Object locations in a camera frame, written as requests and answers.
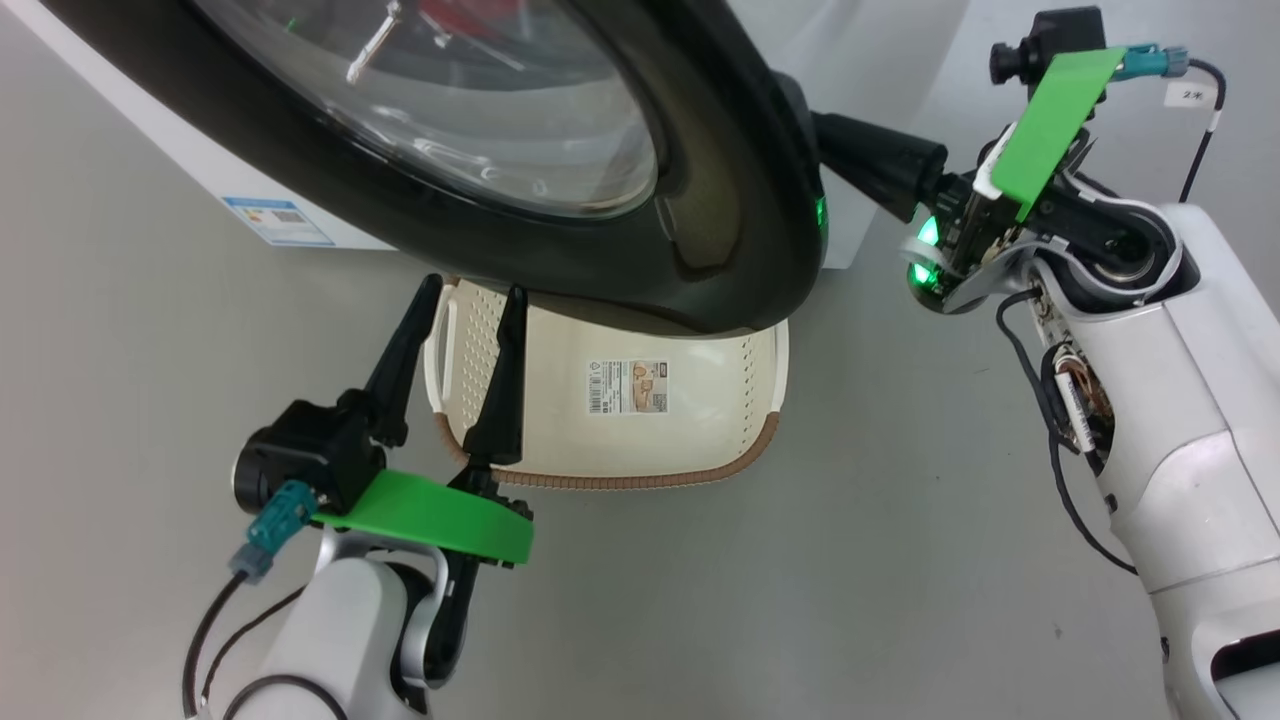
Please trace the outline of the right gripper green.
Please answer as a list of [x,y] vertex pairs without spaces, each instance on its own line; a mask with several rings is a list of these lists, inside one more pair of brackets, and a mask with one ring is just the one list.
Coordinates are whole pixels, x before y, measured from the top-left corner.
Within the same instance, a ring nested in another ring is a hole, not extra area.
[[995,45],[995,82],[1019,76],[1030,96],[1020,119],[993,141],[977,169],[942,176],[948,150],[928,138],[833,113],[812,114],[820,163],[901,223],[931,218],[911,242],[908,287],[933,313],[965,313],[959,287],[1024,231],[1080,234],[1108,224],[1053,183],[1107,85],[1124,46],[1052,49]]

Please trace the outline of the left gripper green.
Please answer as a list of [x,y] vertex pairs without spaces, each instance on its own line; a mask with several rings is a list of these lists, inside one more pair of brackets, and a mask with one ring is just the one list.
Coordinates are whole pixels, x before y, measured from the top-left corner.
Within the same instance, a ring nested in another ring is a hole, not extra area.
[[[416,366],[433,332],[443,286],[439,274],[422,279],[364,388],[369,432],[379,445],[397,448],[408,438],[406,413]],[[357,536],[397,550],[436,547],[506,566],[529,562],[532,520],[497,493],[492,468],[524,459],[527,318],[529,293],[513,284],[497,327],[499,354],[484,404],[463,439],[468,465],[453,483],[375,462],[343,462],[316,471],[315,488],[326,496],[315,515],[326,530],[317,568],[338,560],[338,541]]]

